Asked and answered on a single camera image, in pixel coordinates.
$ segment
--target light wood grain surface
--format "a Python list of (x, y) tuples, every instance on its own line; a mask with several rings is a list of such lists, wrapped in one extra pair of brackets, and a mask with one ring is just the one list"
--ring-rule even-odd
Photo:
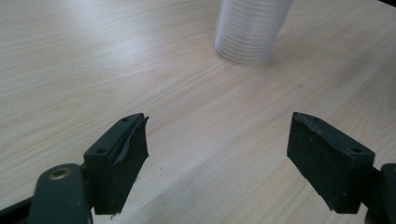
[(148, 121), (149, 158), (120, 215), (96, 223), (363, 223), (286, 157), (293, 111), (396, 162), (396, 8), (295, 0), (270, 60), (212, 48), (219, 0), (0, 1), (0, 209), (118, 119)]

